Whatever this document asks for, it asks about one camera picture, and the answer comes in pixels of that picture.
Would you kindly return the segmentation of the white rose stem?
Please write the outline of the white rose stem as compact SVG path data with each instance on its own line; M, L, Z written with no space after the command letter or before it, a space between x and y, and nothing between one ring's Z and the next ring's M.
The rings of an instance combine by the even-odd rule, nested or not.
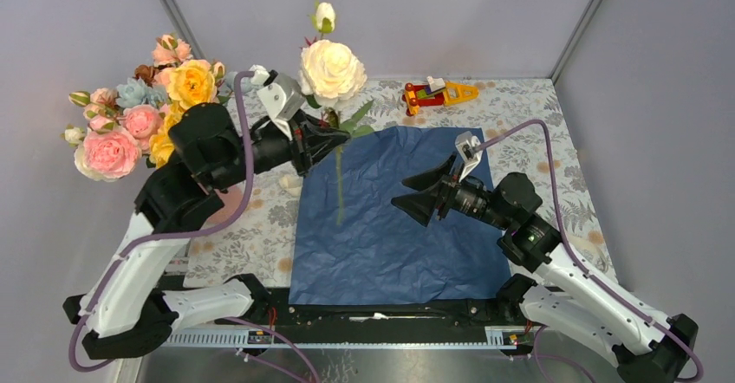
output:
M335 31L334 7L331 3L316 1L314 13L309 18L316 35L305 40L298 71L307 103L320 111L324 126L344 131L352 139L373 133L373 127L362 123L373 101L367 101L346 119L341 116L341 107L363 89L367 74L364 64L347 45L326 38Z

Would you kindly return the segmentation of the blue paper bouquet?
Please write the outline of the blue paper bouquet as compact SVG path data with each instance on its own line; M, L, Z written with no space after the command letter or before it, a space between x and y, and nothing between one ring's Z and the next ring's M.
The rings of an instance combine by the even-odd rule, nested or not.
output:
M501 231L457 212L422 226L392 204L443 163L458 127L390 127L351 140L304 179L289 300L388 305L489 299L510 278Z

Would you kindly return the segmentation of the pink rose stem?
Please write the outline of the pink rose stem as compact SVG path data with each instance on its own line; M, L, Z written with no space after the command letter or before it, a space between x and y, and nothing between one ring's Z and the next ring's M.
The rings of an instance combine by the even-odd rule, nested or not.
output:
M139 142L125 129L89 132L76 147L76 169L94 181L114 182L129 175L142 156Z
M136 140L148 140L163 124L159 110L149 104L126 108L122 114L117 114L101 104L90 103L85 107L83 116L88 121L89 128L96 133L124 129Z

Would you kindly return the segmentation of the yellow flower stem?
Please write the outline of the yellow flower stem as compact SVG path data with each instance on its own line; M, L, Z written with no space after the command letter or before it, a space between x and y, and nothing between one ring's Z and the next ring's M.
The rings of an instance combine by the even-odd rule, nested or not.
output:
M156 168L162 167L171 158L174 145L170 138L171 128L180 123L184 113L201 103L214 102L218 94L218 78L214 67L207 60L191 59L177 67L163 69L156 82L168 96L163 122L149 140L149 161Z

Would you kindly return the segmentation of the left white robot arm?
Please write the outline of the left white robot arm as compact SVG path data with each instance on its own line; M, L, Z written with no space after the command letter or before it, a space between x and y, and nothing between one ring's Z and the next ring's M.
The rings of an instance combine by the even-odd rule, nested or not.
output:
M160 277L193 238L218 232L207 219L222 209L221 194L253 186L257 174L285 163L305 176L350 134L306 114L298 83L276 71L252 69L234 79L238 117L224 105L202 102L170 130L174 150L134 201L125 236L105 272L84 295L65 300L74 330L68 361L88 371L114 360L139 358L175 332L210 321L257 323L273 316L270 292L252 274L201 289L163 290Z

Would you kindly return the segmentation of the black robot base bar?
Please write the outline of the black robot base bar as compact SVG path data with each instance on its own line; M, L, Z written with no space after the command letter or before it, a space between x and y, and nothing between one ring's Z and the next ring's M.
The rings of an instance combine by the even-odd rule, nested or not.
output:
M262 326L281 333L284 328L340 327L350 322L382 324L391 329L427 325L430 329L460 327L508 327L521 328L525 333L535 331L539 325L525 318L518 306L496 298L434 300L425 303L388 305L307 305L289 303L289 289L266 288L254 276L244 280L254 285L254 302L240 316L224 317L219 325L237 325L241 321Z

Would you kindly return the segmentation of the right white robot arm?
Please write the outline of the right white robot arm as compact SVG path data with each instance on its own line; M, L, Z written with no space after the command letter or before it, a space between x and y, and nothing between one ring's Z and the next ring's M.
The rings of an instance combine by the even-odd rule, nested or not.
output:
M642 302L603 275L541 218L542 199L521 172L510 172L488 190L471 170L480 162L479 140L463 133L443 164L404 179L413 193L391 203L427 226L457 211L503 231L497 245L527 274L515 274L498 291L502 320L524 318L550 326L595 351L626 382L680 382L693 360L698 325Z

